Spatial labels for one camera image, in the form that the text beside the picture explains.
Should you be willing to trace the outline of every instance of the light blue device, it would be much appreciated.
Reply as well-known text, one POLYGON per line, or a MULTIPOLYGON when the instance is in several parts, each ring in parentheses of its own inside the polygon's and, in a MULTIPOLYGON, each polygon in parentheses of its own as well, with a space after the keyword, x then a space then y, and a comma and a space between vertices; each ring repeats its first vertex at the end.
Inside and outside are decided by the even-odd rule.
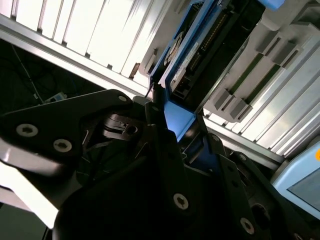
POLYGON ((271 183, 290 202, 320 220, 320 141, 293 159, 271 183))

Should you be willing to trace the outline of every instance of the screw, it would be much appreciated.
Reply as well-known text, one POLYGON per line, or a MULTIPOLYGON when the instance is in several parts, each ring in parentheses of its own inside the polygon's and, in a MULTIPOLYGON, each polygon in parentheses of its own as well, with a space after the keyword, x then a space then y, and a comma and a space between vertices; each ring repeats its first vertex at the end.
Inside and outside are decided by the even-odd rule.
POLYGON ((212 135, 212 138, 213 138, 213 140, 215 140, 215 141, 217 141, 217 142, 220 141, 220 139, 219 139, 216 135, 212 135))
POLYGON ((242 154, 239 154, 239 158, 240 158, 242 161, 246 161, 246 160, 247 160, 246 157, 243 156, 242 154))
POLYGON ((72 149, 72 144, 68 140, 58 139, 53 142, 53 147, 60 153, 67 153, 72 149))
POLYGON ((159 108, 157 108, 156 106, 152 106, 153 110, 155 111, 159 111, 159 108))
POLYGON ((123 101, 123 102, 126 102, 127 101, 127 99, 124 97, 124 96, 118 96, 118 98, 121 100, 121 101, 123 101))
POLYGON ((24 123, 16 127, 16 132, 26 138, 34 137, 38 134, 38 128, 32 124, 24 123))
POLYGON ((181 193, 176 193, 173 196, 173 200, 174 200, 174 204, 182 209, 182 210, 186 210, 189 207, 189 202, 187 200, 187 198, 185 196, 183 196, 181 193))
POLYGON ((245 217, 242 217, 240 219, 240 223, 243 227, 243 229, 250 235, 253 235, 255 233, 255 228, 254 226, 252 225, 252 223, 246 219, 245 217))

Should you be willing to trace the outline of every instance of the screen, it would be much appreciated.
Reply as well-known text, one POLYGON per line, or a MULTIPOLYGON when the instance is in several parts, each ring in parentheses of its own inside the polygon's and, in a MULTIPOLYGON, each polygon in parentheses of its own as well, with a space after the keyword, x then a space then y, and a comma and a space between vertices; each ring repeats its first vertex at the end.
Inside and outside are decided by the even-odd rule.
POLYGON ((320 211, 320 168, 289 187, 288 190, 320 211))

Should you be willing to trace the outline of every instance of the electronic component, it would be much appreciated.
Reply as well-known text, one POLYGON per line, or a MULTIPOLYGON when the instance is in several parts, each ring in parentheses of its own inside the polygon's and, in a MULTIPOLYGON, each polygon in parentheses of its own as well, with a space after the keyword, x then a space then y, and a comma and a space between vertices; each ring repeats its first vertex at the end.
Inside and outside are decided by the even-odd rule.
POLYGON ((67 97, 68 97, 68 96, 67 96, 66 94, 64 94, 63 92, 59 92, 59 93, 57 93, 56 95, 48 98, 48 99, 45 100, 44 102, 45 102, 46 104, 48 104, 48 103, 53 103, 53 102, 57 102, 57 101, 61 101, 61 100, 67 99, 67 97))

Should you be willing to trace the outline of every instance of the orange label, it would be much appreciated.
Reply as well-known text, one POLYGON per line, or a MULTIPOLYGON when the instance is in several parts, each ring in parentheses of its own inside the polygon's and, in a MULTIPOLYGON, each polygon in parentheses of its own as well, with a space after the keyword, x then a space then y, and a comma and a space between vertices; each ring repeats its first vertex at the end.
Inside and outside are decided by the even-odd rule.
POLYGON ((318 161, 320 161, 320 149, 318 149, 318 151, 316 151, 316 153, 315 153, 315 159, 317 159, 318 161))

